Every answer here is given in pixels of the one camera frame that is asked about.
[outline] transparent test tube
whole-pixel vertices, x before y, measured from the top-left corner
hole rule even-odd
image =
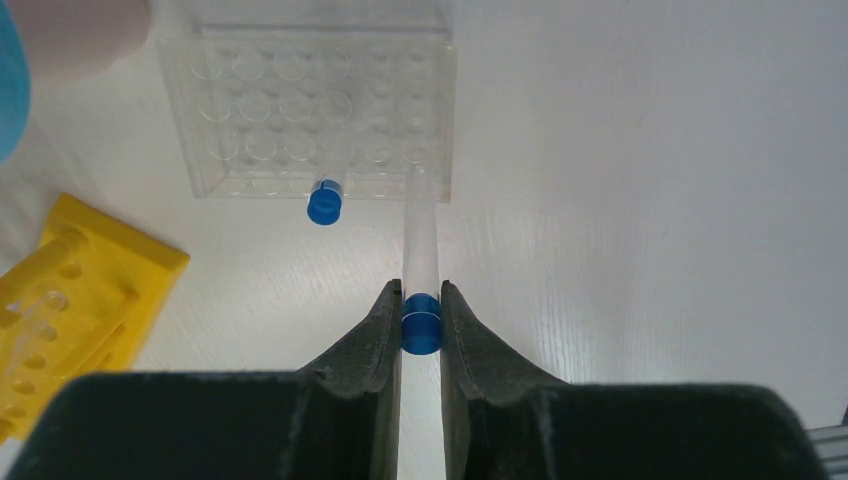
[[[403,349],[428,355],[441,348],[436,202],[429,170],[406,175],[403,236]]]
[[[324,140],[324,157],[315,174],[306,214],[318,225],[332,225],[342,213],[347,167],[353,153],[353,134],[332,132]]]

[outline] white table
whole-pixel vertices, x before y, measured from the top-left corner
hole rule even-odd
[[[154,7],[154,38],[181,28]],[[467,0],[454,20],[441,273],[486,325],[568,381],[757,383],[837,423],[848,3]],[[0,167],[0,266],[57,189],[190,253],[138,368],[297,368],[400,275],[400,203],[319,228],[302,201],[194,199],[153,41],[36,103]],[[443,475],[438,377],[405,356],[400,478]]]

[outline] blue round object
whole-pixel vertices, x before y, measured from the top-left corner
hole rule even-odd
[[[31,79],[24,46],[0,0],[0,163],[15,151],[29,120]]]
[[[413,355],[429,355],[442,347],[442,322],[439,301],[426,293],[417,293],[404,303],[401,325],[403,349]]]
[[[309,196],[306,214],[318,225],[332,225],[342,215],[342,196],[332,188],[321,187]]]

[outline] pink cup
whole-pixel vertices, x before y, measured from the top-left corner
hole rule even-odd
[[[36,87],[101,72],[138,50],[150,31],[145,0],[6,0],[6,6]]]

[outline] clear plastic tray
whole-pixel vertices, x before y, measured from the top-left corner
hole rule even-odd
[[[410,165],[450,200],[456,58],[438,38],[263,34],[163,40],[197,197],[309,195],[328,138],[348,135],[345,196],[402,199]]]

